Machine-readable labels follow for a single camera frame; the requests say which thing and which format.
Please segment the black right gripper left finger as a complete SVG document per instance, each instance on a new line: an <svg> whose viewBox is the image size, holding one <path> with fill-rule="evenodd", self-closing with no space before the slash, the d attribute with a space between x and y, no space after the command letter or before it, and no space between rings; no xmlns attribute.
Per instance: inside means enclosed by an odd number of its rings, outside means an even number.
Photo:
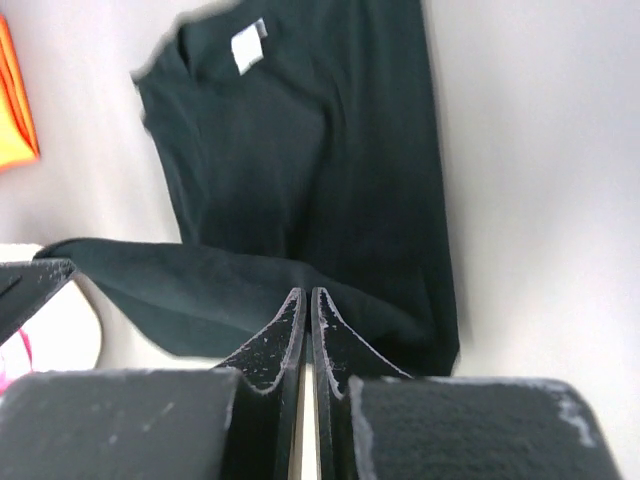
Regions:
<svg viewBox="0 0 640 480"><path fill-rule="evenodd" d="M306 295L212 369L41 373L1 399L5 479L296 479Z"/></svg>

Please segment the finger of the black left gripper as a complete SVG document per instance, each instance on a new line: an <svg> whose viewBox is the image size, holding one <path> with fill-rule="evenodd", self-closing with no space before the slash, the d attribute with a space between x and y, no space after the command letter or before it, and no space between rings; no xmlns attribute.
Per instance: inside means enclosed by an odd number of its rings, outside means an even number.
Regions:
<svg viewBox="0 0 640 480"><path fill-rule="evenodd" d="M0 322L4 344L75 275L66 259L1 263Z"/></svg>

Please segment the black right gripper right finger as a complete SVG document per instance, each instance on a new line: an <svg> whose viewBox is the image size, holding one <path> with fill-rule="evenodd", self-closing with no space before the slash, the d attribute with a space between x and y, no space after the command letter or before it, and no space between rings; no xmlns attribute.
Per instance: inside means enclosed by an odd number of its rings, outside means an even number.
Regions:
<svg viewBox="0 0 640 480"><path fill-rule="evenodd" d="M616 479L588 403L544 378L413 377L342 318L310 313L323 479Z"/></svg>

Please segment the black t-shirt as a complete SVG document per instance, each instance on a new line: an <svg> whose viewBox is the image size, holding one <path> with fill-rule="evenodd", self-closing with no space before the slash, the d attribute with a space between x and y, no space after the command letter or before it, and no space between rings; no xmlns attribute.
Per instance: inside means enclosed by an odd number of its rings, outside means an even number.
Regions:
<svg viewBox="0 0 640 480"><path fill-rule="evenodd" d="M414 375L459 351L417 1L244 1L183 23L137 77L176 243L64 240L152 342L232 353L294 288Z"/></svg>

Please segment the white plastic laundry basket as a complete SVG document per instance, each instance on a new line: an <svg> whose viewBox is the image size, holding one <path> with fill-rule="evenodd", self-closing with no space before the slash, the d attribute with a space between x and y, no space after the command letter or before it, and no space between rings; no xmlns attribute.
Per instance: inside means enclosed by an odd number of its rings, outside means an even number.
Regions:
<svg viewBox="0 0 640 480"><path fill-rule="evenodd" d="M37 259L64 258L42 257L37 244L1 246L1 263ZM31 343L31 373L88 371L97 367L102 328L98 314L76 282L77 274L76 266L73 278L20 328Z"/></svg>

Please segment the folded orange t-shirt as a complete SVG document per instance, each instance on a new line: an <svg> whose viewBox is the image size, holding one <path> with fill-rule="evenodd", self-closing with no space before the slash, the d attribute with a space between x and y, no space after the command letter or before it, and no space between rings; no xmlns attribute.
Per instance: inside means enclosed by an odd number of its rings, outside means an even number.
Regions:
<svg viewBox="0 0 640 480"><path fill-rule="evenodd" d="M40 157L35 124L17 54L1 16L1 171L36 162Z"/></svg>

